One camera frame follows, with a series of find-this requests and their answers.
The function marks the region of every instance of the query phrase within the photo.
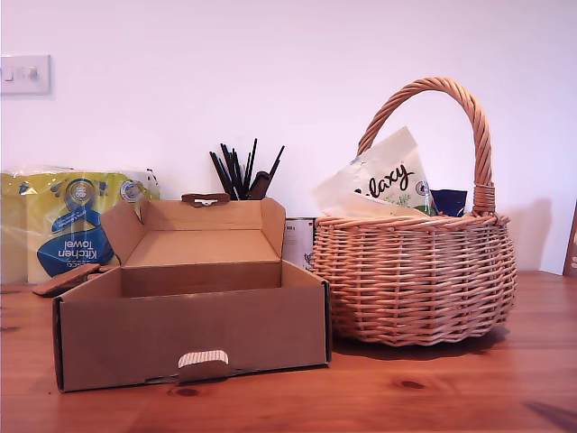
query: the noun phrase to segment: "blue label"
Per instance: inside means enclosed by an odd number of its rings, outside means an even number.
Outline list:
[[[82,264],[106,264],[113,258],[102,226],[86,232],[72,232],[50,239],[38,250],[38,261],[51,277]]]

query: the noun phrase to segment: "plastic wrap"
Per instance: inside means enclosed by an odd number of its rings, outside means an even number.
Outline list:
[[[2,173],[2,283],[38,283],[85,263],[114,263],[100,215],[160,198],[152,170],[42,168]]]

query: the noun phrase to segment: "wood grain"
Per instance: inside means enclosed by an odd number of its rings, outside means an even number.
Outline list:
[[[519,276],[506,327],[432,347],[337,340],[330,368],[60,394],[50,300],[2,288],[2,432],[577,431],[577,280]]]

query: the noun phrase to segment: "wood knot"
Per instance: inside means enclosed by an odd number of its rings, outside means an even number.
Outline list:
[[[414,390],[422,390],[423,388],[425,388],[424,384],[413,381],[403,381],[400,384],[405,388],[413,388]]]

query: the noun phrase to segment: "basket handle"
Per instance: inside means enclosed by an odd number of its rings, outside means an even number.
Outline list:
[[[359,141],[357,156],[371,148],[380,128],[397,107],[410,97],[425,90],[445,92],[463,107],[469,117],[475,140],[475,188],[472,211],[474,215],[494,213],[495,188],[491,180],[489,125],[485,119],[485,113],[475,97],[450,78],[418,79],[390,97],[374,116],[367,131]]]

